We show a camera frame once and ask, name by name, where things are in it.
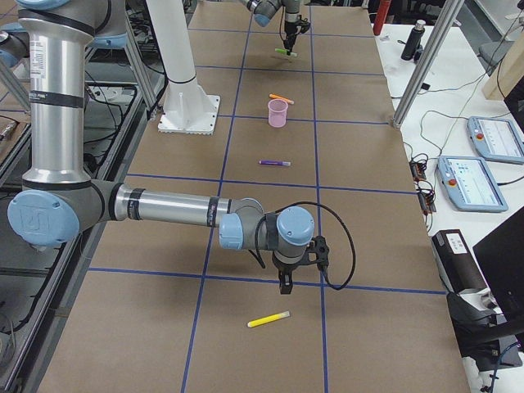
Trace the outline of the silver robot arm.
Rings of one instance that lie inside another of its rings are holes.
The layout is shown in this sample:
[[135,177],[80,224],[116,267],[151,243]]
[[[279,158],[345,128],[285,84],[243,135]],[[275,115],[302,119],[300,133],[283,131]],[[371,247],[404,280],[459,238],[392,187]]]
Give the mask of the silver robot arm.
[[279,10],[282,10],[284,20],[284,31],[286,36],[282,38],[284,46],[283,53],[286,56],[295,56],[293,47],[299,34],[308,31],[310,23],[303,19],[300,14],[300,1],[292,0],[244,0],[241,4],[255,17],[255,22],[265,27],[273,19]]
[[35,246],[59,246],[110,220],[215,227],[225,249],[271,251],[280,291],[290,293],[293,271],[317,246],[307,210],[267,213],[251,198],[152,192],[84,170],[84,52],[126,45],[124,3],[21,1],[18,17],[29,35],[32,165],[7,208],[14,232]]

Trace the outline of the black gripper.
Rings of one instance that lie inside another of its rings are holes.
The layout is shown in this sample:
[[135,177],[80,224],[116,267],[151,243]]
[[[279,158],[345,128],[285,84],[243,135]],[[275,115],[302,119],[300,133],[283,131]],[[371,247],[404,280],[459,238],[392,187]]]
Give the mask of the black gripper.
[[286,34],[286,37],[285,37],[285,49],[289,50],[289,56],[293,56],[292,54],[293,54],[293,48],[294,48],[294,45],[295,45],[295,37],[294,37],[294,35],[296,34],[296,23],[286,20],[284,22],[284,31],[285,31],[285,34]]
[[281,295],[290,295],[292,291],[292,272],[302,265],[302,262],[287,263],[280,260],[277,256],[273,257],[273,264],[278,269],[279,291]]

